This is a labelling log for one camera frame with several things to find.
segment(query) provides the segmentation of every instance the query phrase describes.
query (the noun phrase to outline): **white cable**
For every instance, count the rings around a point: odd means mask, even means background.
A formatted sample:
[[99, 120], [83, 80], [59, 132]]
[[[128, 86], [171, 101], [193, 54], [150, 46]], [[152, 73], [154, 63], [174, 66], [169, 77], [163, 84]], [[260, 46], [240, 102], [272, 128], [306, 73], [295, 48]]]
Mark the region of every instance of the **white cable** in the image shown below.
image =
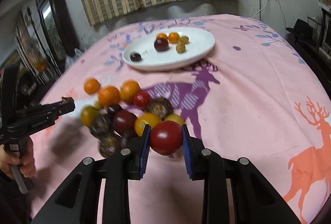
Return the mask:
[[259, 12], [261, 12], [266, 7], [267, 2], [268, 2], [268, 0], [265, 1], [265, 5], [263, 6], [263, 8], [261, 10], [257, 11], [256, 14], [254, 16], [252, 16], [252, 18], [254, 18]]

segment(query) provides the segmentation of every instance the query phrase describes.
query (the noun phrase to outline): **black hat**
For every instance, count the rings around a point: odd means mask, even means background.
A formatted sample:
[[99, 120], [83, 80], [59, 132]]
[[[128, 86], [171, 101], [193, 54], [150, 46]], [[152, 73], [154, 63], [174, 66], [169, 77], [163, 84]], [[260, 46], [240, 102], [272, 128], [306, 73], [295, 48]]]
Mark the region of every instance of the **black hat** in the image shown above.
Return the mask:
[[315, 44], [312, 39], [313, 28], [305, 21], [298, 19], [294, 25], [294, 28], [286, 28], [287, 31], [292, 33], [298, 39]]

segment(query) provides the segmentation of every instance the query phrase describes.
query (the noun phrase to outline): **hand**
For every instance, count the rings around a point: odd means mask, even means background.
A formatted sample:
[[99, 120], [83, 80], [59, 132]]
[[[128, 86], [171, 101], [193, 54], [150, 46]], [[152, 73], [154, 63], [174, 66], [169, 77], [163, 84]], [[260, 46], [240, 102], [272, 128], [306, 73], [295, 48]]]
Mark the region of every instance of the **hand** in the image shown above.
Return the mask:
[[[0, 146], [0, 169], [10, 179], [15, 180], [13, 173], [9, 167], [9, 164], [19, 164], [19, 158], [13, 152], [5, 150], [4, 145]], [[32, 139], [28, 137], [26, 142], [26, 152], [21, 158], [22, 166], [20, 172], [25, 177], [32, 177], [36, 173], [36, 167], [34, 166], [34, 144]]]

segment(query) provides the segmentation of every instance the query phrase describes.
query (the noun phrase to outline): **red cherry tomato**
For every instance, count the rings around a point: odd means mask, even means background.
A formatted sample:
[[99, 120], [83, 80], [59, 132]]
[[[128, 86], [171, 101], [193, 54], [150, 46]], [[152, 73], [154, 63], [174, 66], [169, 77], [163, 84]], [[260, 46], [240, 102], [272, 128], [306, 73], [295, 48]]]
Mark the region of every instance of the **red cherry tomato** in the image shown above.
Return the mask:
[[147, 92], [137, 92], [133, 98], [133, 103], [136, 107], [145, 108], [151, 101], [151, 96]]
[[161, 155], [172, 155], [183, 144], [181, 126], [168, 120], [158, 123], [149, 134], [149, 144], [154, 151]]

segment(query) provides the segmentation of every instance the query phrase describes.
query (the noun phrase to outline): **screw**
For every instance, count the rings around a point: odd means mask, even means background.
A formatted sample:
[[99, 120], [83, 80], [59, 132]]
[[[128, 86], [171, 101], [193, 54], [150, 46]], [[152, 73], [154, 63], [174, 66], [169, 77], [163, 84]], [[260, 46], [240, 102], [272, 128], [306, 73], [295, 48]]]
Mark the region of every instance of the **screw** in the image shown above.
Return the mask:
[[242, 165], [247, 165], [247, 164], [249, 164], [249, 160], [246, 159], [246, 158], [240, 158], [239, 162], [240, 162]]
[[93, 161], [93, 159], [90, 158], [90, 157], [87, 157], [87, 158], [83, 159], [83, 163], [84, 163], [85, 165], [89, 165], [89, 164], [91, 164], [92, 161]]
[[130, 153], [131, 153], [131, 150], [128, 149], [128, 148], [124, 148], [124, 149], [121, 150], [121, 154], [122, 154], [123, 156], [128, 155], [128, 154], [130, 154]]
[[203, 156], [209, 156], [211, 154], [211, 151], [207, 148], [201, 150], [201, 154], [203, 154]]

